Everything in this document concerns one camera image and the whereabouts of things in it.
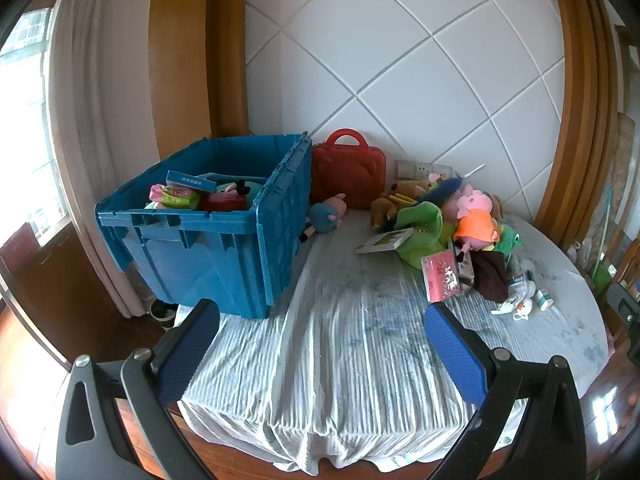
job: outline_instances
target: window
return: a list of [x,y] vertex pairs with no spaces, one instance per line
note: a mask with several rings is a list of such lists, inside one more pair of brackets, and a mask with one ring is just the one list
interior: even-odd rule
[[0,244],[24,222],[42,244],[67,215],[47,123],[51,15],[50,8],[22,15],[0,50]]

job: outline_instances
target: red suitcase handle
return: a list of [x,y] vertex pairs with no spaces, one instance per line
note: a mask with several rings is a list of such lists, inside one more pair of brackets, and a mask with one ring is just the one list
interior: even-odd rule
[[369,145],[363,136],[360,135],[356,130],[352,130],[351,128],[341,128],[340,130],[335,130],[326,140],[326,145],[328,148],[332,148],[335,144],[335,141],[340,139],[340,137],[353,137],[358,141],[358,147],[363,152],[369,151]]

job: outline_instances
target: red carrying case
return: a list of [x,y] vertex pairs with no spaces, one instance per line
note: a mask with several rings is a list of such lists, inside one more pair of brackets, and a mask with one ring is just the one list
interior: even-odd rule
[[[351,136],[359,144],[336,144],[343,136]],[[312,150],[311,202],[344,193],[348,207],[370,209],[371,202],[385,190],[385,171],[382,150],[369,146],[356,130],[336,130]]]

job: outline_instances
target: green dinosaur plush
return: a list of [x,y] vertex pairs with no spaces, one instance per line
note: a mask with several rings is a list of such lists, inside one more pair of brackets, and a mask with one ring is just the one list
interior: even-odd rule
[[405,207],[398,211],[396,229],[414,228],[412,234],[396,251],[412,267],[421,269],[420,260],[443,251],[445,247],[438,241],[442,234],[442,213],[431,202]]
[[500,227],[502,229],[500,241],[495,245],[494,251],[500,251],[507,261],[513,248],[522,245],[522,237],[507,224],[501,224]]

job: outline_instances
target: storage crate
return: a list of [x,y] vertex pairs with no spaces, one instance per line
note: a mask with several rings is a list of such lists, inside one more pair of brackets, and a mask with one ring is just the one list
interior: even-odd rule
[[[144,209],[168,170],[267,181],[248,211]],[[120,270],[135,262],[160,300],[206,298],[221,312],[264,318],[289,285],[310,182],[307,135],[201,139],[119,187],[95,214]]]

